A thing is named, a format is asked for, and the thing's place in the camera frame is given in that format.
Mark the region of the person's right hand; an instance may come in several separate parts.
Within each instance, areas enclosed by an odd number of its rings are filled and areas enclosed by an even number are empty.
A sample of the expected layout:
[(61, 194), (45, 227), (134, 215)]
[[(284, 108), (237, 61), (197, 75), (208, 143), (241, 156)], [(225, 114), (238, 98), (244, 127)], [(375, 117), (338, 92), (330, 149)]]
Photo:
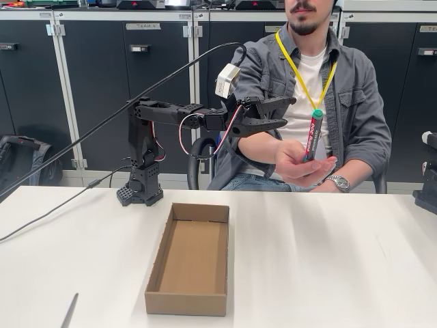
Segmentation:
[(334, 168), (337, 158), (334, 156), (318, 160), (306, 161), (305, 149), (296, 140), (277, 140), (274, 163), (276, 173), (286, 183), (300, 187), (316, 185)]

